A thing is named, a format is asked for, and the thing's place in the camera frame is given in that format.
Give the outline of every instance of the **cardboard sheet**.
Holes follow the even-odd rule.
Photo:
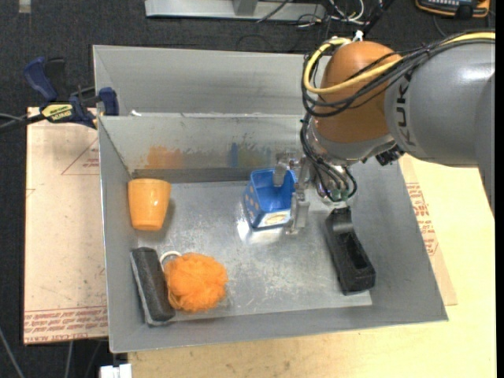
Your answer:
[[[108,335],[98,134],[28,127],[24,343]]]

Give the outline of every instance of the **black cable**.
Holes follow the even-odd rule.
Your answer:
[[[302,101],[303,101],[303,105],[305,106],[305,110],[307,113],[309,113],[310,115],[315,116],[315,117],[335,116],[335,115],[341,113],[342,111],[349,109],[351,107],[351,103],[354,102],[355,99],[361,97],[364,94],[367,94],[368,92],[370,92],[374,88],[380,86],[382,83],[390,80],[391,78],[397,76],[398,74],[403,74],[404,72],[407,72],[407,71],[413,69],[415,66],[418,66],[419,64],[429,60],[435,54],[441,53],[444,50],[451,49],[456,46],[466,45],[466,44],[470,44],[470,43],[481,43],[481,42],[495,43],[495,41],[492,41],[489,39],[471,39],[471,40],[465,40],[465,41],[458,41],[458,42],[450,43],[450,44],[444,44],[448,41],[451,41],[454,38],[457,38],[458,36],[466,35],[471,32],[486,32],[486,30],[485,31],[475,30],[475,31],[462,32],[459,35],[452,35],[442,41],[431,43],[427,46],[423,46],[423,47],[418,48],[416,50],[412,50],[412,51],[410,51],[411,53],[407,54],[405,57],[403,57],[396,64],[391,66],[386,72],[382,73],[381,75],[378,75],[373,81],[366,84],[357,93],[351,95],[350,97],[341,99],[339,101],[321,102],[320,95],[319,95],[318,99],[312,98],[309,95],[308,91],[306,90],[306,88],[303,84],[302,85]],[[305,65],[303,66],[304,69],[306,68],[306,63],[310,59],[310,57],[311,57],[311,55],[308,56],[308,58],[306,59]],[[400,77],[397,77],[394,80],[394,83],[397,82],[397,80],[399,78]],[[314,111],[315,106],[333,107],[333,108],[335,108],[335,110],[328,112],[328,113],[318,113],[318,112]]]
[[[303,18],[308,17],[309,21],[305,22],[304,24],[302,23]],[[314,26],[315,24],[320,24],[322,22],[322,19],[312,13],[307,13],[307,14],[302,14],[301,16],[298,17],[298,19],[294,22],[291,22],[290,25],[295,25],[297,29],[301,28],[310,28]]]
[[[441,27],[439,26],[439,23],[438,23],[438,19],[436,18],[436,15],[435,14],[432,14],[432,22],[434,22],[434,25],[435,25],[435,29],[438,30],[438,32],[442,35],[442,36],[447,36],[446,32],[443,31],[441,29]]]
[[[263,22],[263,21],[266,21],[268,20],[269,18],[273,17],[276,13],[278,13],[283,7],[285,7],[285,5],[287,3],[289,3],[290,0],[283,0],[283,2],[280,3],[280,5],[278,7],[276,7],[271,13],[269,14],[266,14],[264,17],[262,17],[260,20],[258,20],[257,22],[260,23],[260,22]]]
[[[15,117],[14,115],[9,115],[8,113],[0,113],[0,117],[4,119],[11,119],[11,120],[18,120],[18,121],[23,121],[23,119],[26,117]]]
[[[371,28],[375,26],[375,24],[378,22],[378,20],[381,18],[381,16],[384,14],[385,11],[387,11],[392,4],[394,3],[395,0],[383,0],[381,4],[378,4],[372,12],[369,14],[368,20],[366,20],[364,27],[362,28],[362,31],[365,34],[369,34],[371,31]]]
[[[324,40],[327,40],[329,37],[329,31],[331,30],[331,24],[332,24],[332,15],[334,14],[335,7],[331,6],[332,11],[330,13],[327,13],[325,16],[325,20],[328,22],[327,27],[325,28],[325,34],[324,34]]]
[[[345,173],[348,175],[348,177],[352,181],[352,185],[354,185],[352,192],[350,192],[350,194],[348,195],[348,198],[351,198],[357,192],[357,181],[355,180],[354,176],[351,174],[349,167],[345,167]]]
[[[366,103],[368,103],[369,101],[371,101],[373,98],[375,98],[377,95],[380,95],[380,94],[384,93],[388,88],[392,87],[401,77],[402,77],[402,73],[397,78],[395,78],[394,80],[392,80],[386,87],[384,87],[383,89],[377,91],[375,94],[373,94],[370,97],[368,97],[365,101],[360,102],[358,105],[348,106],[348,109],[356,109],[356,108],[359,108],[359,107],[365,105]],[[322,99],[322,101],[324,103],[329,104],[329,105],[331,104],[330,102],[326,102],[323,97],[320,97],[320,98]]]
[[[29,124],[40,122],[41,120],[45,119],[46,118],[41,113],[33,117],[27,117],[26,115],[23,115],[19,120],[10,120],[4,124],[0,124],[0,134],[22,128],[24,126],[28,126]]]
[[[73,341],[70,342],[70,344],[69,344],[69,353],[66,358],[64,378],[69,378],[69,375],[70,375],[70,362],[72,361],[72,353],[73,353]]]
[[[321,186],[324,189],[324,192],[327,193],[328,198],[332,202],[341,202],[343,200],[342,198],[334,199],[332,197],[332,195],[330,194],[330,190],[325,185],[324,178],[322,178],[322,175],[320,174],[320,172],[323,172],[327,176],[329,176],[335,182],[337,189],[339,189],[340,191],[342,190],[342,185],[344,185],[344,189],[347,191],[350,189],[350,187],[348,185],[346,178],[341,174],[341,172],[339,172],[336,169],[334,169],[333,167],[331,167],[321,156],[315,155],[315,153],[309,147],[309,145],[306,141],[306,133],[307,133],[309,119],[310,119],[310,115],[306,114],[305,118],[302,121],[303,126],[301,127],[300,136],[299,136],[303,152],[305,153],[306,158],[308,160],[310,160],[310,162],[312,163],[312,165],[315,169],[315,172],[317,173],[318,179],[321,182]]]
[[[2,339],[3,346],[6,349],[7,355],[9,355],[10,361],[13,363],[13,366],[16,369],[17,375],[20,378],[24,378],[23,371],[21,371],[21,368],[20,368],[19,364],[17,364],[17,360],[14,357],[14,354],[13,354],[12,350],[10,349],[9,342],[7,342],[7,339],[4,336],[4,334],[3,334],[2,327],[0,327],[0,339]]]
[[[350,77],[348,77],[346,79],[346,81],[352,80],[353,78],[360,76],[363,72],[367,72],[368,70],[372,69],[373,67],[375,67],[376,65],[378,65],[379,63],[381,63],[382,61],[384,61],[385,59],[387,59],[390,56],[394,56],[396,54],[400,55],[400,56],[406,56],[406,55],[409,55],[409,54],[416,52],[417,50],[418,50],[418,48],[410,49],[410,50],[399,50],[397,52],[390,52],[388,54],[385,54],[384,56],[377,58],[373,63],[370,63],[369,65],[360,69],[358,72],[352,74]]]
[[[89,364],[87,365],[86,372],[83,375],[83,378],[88,378],[89,374],[91,373],[91,370],[93,369],[93,364],[95,363],[96,356],[98,355],[98,350],[100,350],[100,346],[102,345],[101,341],[98,341],[98,344],[96,345],[93,354],[91,355],[91,358],[89,360]]]
[[[256,39],[263,41],[272,52],[276,51],[276,48],[274,47],[274,45],[270,41],[268,41],[263,35],[260,35],[260,34],[249,34],[249,35],[240,36],[240,38],[236,42],[235,50],[239,50],[240,43],[242,43],[245,39],[252,39],[252,38],[256,38]]]

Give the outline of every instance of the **black eraser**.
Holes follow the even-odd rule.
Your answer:
[[[156,250],[140,247],[130,254],[146,323],[158,326],[175,316],[168,301],[165,274]]]

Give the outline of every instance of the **orange loofah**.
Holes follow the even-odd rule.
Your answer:
[[[175,309],[188,312],[215,308],[226,296],[228,274],[210,256],[184,254],[165,265],[168,300]]]

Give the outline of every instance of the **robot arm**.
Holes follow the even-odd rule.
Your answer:
[[[333,50],[321,86],[318,59]],[[393,147],[425,161],[477,166],[494,210],[495,33],[455,35],[405,54],[334,38],[306,61],[305,152],[333,168]]]

